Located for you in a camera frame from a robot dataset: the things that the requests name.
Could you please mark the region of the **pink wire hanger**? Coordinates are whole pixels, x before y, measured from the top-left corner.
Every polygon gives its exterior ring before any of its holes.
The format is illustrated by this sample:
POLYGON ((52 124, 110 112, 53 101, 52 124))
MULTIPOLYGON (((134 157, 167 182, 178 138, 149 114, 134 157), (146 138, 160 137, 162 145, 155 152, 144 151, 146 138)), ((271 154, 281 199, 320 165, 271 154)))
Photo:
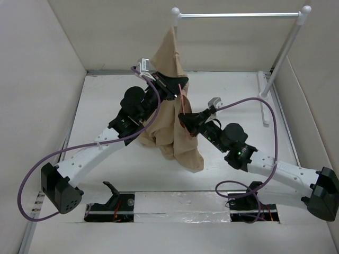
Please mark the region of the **pink wire hanger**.
MULTIPOLYGON (((181 100, 181 108, 182 108, 182 114, 185 115, 185 105, 184 105, 184 96, 183 96, 183 92, 182 92, 182 87, 181 87, 181 84, 178 84, 179 86, 179 90, 180 90, 180 100, 181 100)), ((186 130, 186 138, 189 139, 190 138, 190 135, 189 133, 187 132, 187 128, 184 126, 184 124, 181 124, 181 126, 183 128, 185 128, 186 130)))

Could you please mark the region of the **beige t shirt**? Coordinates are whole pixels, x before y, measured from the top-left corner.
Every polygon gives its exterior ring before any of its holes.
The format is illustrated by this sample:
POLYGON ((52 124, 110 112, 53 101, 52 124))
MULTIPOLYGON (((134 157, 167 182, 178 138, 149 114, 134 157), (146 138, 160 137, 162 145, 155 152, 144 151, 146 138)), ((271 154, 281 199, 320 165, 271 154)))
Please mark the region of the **beige t shirt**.
MULTIPOLYGON (((157 71, 168 77, 186 77, 180 63, 180 54, 176 45, 175 28, 171 27, 163 38, 163 42, 151 59, 157 71)), ((188 86, 182 89, 185 113, 191 113, 188 99, 188 86)), ((181 126, 178 115, 182 113, 180 93, 173 101, 163 101, 155 121, 138 137, 145 147, 159 148, 168 160, 176 160, 184 168, 193 172, 204 169, 204 158, 198 151, 198 138, 186 138, 186 130, 181 126)))

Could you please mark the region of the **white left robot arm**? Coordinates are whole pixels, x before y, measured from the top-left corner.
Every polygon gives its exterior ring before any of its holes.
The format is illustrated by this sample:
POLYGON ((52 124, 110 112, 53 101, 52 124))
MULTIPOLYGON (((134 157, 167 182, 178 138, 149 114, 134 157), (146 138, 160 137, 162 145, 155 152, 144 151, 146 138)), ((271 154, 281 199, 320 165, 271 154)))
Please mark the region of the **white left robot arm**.
POLYGON ((109 155, 136 139, 143 131, 143 123, 155 117, 161 102, 176 99, 188 80, 153 73, 146 89, 133 86, 126 90, 117 116, 93 146, 54 166, 47 163, 41 168, 42 190, 60 214, 69 213, 80 204, 84 193, 77 186, 81 180, 109 155))

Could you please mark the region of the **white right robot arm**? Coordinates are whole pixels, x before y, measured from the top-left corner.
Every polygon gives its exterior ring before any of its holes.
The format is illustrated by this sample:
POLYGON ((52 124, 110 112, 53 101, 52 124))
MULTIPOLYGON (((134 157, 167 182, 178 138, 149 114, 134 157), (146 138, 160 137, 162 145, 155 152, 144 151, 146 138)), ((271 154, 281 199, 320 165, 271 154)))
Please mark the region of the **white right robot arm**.
POLYGON ((332 222, 338 211, 338 177, 329 168, 320 171, 298 168, 278 161, 245 143, 248 135, 237 123, 224 129, 208 117, 214 113, 207 109, 200 113, 179 115, 179 119, 193 137, 201 134, 218 150, 226 153, 224 160, 234 169, 267 176, 301 193, 301 202, 315 217, 332 222))

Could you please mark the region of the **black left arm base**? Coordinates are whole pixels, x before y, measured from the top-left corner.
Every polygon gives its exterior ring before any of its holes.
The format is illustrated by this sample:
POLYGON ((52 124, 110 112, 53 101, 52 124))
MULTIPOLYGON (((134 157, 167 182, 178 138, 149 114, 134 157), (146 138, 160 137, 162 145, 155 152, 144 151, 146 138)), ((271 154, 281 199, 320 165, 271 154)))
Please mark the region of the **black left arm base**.
POLYGON ((134 222, 135 193, 121 193, 108 181, 104 181, 103 184, 110 189, 111 197, 105 204, 87 204, 84 221, 93 223, 134 222))

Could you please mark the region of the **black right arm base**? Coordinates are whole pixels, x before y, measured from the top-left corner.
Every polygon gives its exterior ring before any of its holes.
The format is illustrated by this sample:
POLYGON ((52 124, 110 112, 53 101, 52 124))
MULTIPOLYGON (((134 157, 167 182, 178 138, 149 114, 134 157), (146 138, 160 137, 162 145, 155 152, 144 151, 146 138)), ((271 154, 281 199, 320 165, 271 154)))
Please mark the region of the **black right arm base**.
MULTIPOLYGON (((275 204, 263 204, 260 202, 260 216, 258 222, 279 222, 278 210, 275 204)), ((258 203, 256 198, 246 196, 238 199, 230 199, 225 207, 230 209, 232 222, 252 223, 258 214, 258 203)))

